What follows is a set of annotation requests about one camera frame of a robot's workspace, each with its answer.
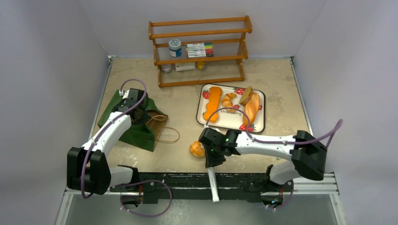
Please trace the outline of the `fake bread slice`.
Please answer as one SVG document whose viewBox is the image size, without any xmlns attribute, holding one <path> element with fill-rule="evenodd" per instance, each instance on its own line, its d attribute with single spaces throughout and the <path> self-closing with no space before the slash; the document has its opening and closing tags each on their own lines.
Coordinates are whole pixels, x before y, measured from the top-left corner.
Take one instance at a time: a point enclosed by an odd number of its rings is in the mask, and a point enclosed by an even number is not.
<svg viewBox="0 0 398 225">
<path fill-rule="evenodd" d="M 239 103 L 241 105 L 246 105 L 252 98 L 252 95 L 253 95 L 253 88 L 252 88 L 252 86 L 249 86 L 244 90 Z"/>
</svg>

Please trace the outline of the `fake croissant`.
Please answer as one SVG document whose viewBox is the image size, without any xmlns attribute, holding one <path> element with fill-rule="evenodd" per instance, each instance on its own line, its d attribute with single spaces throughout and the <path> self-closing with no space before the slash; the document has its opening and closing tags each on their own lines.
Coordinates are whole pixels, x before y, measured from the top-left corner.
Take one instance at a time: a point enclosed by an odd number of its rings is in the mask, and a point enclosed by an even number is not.
<svg viewBox="0 0 398 225">
<path fill-rule="evenodd" d="M 222 107 L 226 108 L 225 110 L 234 113 L 236 110 L 234 109 L 234 105 L 232 103 L 232 100 L 236 98 L 237 95 L 235 93 L 227 93 L 223 96 L 222 98 Z"/>
</svg>

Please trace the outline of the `metal tongs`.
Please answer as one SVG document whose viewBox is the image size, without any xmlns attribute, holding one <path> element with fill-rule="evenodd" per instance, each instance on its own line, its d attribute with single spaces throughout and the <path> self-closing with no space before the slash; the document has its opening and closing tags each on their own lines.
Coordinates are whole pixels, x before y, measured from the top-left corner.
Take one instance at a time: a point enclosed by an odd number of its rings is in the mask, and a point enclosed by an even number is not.
<svg viewBox="0 0 398 225">
<path fill-rule="evenodd" d="M 210 188 L 211 188 L 211 193 L 212 193 L 212 200 L 213 202 L 219 202 L 219 195 L 218 195 L 218 188 L 217 188 L 217 183 L 216 183 L 216 176 L 213 167 L 209 167 L 208 169 L 208 177 L 209 177 L 209 183 L 210 183 Z"/>
</svg>

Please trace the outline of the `orange fake bread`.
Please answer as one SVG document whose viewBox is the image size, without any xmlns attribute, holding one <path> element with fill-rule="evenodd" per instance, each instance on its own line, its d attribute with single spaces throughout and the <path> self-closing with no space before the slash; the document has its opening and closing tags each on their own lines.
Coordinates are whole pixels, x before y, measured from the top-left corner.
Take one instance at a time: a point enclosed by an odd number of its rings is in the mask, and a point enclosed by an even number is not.
<svg viewBox="0 0 398 225">
<path fill-rule="evenodd" d="M 222 90 L 220 87 L 211 87 L 208 94 L 208 103 L 206 104 L 206 111 L 203 113 L 203 119 L 211 123 L 216 123 L 218 120 L 218 113 L 215 112 L 219 108 Z"/>
</svg>

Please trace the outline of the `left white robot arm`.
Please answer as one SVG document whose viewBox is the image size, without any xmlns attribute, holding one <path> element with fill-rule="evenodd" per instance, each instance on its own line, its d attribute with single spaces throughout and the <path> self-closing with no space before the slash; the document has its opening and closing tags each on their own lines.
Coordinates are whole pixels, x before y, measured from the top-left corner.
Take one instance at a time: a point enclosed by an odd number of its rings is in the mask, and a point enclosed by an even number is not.
<svg viewBox="0 0 398 225">
<path fill-rule="evenodd" d="M 133 125 L 149 120 L 145 109 L 147 93 L 144 90 L 120 91 L 121 101 L 110 111 L 100 130 L 81 147 L 72 147 L 67 153 L 67 187 L 82 194 L 102 195 L 109 188 L 122 185 L 127 191 L 139 188 L 137 168 L 119 165 L 109 167 L 107 157 L 122 135 Z"/>
</svg>

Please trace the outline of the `round fake bun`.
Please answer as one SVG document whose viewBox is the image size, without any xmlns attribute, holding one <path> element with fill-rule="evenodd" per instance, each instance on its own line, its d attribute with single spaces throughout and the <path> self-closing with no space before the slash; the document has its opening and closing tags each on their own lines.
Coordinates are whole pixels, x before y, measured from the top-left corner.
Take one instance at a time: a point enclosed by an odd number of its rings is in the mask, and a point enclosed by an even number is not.
<svg viewBox="0 0 398 225">
<path fill-rule="evenodd" d="M 196 158 L 203 158 L 205 156 L 205 150 L 202 143 L 195 141 L 190 145 L 189 149 L 192 156 Z"/>
</svg>

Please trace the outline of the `fake baguette loaf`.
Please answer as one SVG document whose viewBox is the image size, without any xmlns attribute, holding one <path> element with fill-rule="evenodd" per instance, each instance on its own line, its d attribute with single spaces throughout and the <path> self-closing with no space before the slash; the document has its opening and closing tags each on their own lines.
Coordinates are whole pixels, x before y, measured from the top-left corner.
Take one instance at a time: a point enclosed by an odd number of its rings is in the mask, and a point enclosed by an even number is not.
<svg viewBox="0 0 398 225">
<path fill-rule="evenodd" d="M 247 104 L 245 105 L 245 114 L 248 116 L 249 120 L 243 116 L 243 124 L 246 127 L 249 127 L 249 124 L 253 124 L 256 116 L 257 116 L 257 112 L 259 110 L 259 106 L 260 106 L 260 96 L 257 93 L 253 93 L 251 95 L 250 100 L 247 102 Z"/>
</svg>

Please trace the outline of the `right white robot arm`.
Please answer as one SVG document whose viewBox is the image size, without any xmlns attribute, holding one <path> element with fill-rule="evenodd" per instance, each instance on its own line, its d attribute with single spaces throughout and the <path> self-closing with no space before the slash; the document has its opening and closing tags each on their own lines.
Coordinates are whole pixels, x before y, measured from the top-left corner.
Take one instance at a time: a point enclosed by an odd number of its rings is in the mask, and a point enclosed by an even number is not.
<svg viewBox="0 0 398 225">
<path fill-rule="evenodd" d="M 307 131 L 267 136 L 238 129 L 229 129 L 223 134 L 217 129 L 205 128 L 198 141 L 205 150 L 206 168 L 221 165 L 231 155 L 256 154 L 284 159 L 283 163 L 271 166 L 263 179 L 270 191 L 298 177 L 315 181 L 324 178 L 327 147 Z"/>
</svg>

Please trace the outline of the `green brown paper bag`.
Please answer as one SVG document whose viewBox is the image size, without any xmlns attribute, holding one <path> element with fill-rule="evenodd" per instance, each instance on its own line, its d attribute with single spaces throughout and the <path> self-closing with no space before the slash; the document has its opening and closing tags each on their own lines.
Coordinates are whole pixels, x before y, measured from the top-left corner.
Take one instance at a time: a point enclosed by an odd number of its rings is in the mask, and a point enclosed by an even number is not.
<svg viewBox="0 0 398 225">
<path fill-rule="evenodd" d="M 180 139 L 180 133 L 173 127 L 167 127 L 168 115 L 162 113 L 154 101 L 146 97 L 142 106 L 149 114 L 149 120 L 142 125 L 132 125 L 120 137 L 120 141 L 138 148 L 153 152 L 158 143 L 176 143 Z M 164 129 L 171 129 L 176 132 L 176 139 L 162 140 L 161 134 Z"/>
</svg>

